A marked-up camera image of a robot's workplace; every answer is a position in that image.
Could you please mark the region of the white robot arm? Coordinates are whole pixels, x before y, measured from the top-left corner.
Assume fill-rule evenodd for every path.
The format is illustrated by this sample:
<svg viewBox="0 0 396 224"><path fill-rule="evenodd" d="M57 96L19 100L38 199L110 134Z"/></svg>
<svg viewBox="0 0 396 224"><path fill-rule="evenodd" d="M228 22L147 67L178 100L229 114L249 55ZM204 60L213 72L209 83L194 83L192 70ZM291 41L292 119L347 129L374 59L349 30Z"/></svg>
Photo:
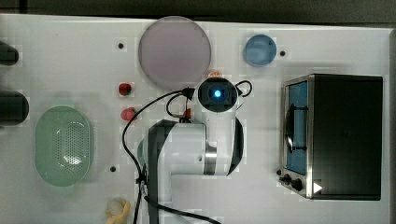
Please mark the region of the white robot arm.
<svg viewBox="0 0 396 224"><path fill-rule="evenodd" d="M227 176L237 168L244 152L243 127L236 117L243 93L224 77L210 77L182 94L194 105L191 118L158 121L138 146L146 175L139 188L148 203L148 223L188 224L194 218L220 224L210 217L176 210L171 177Z"/></svg>

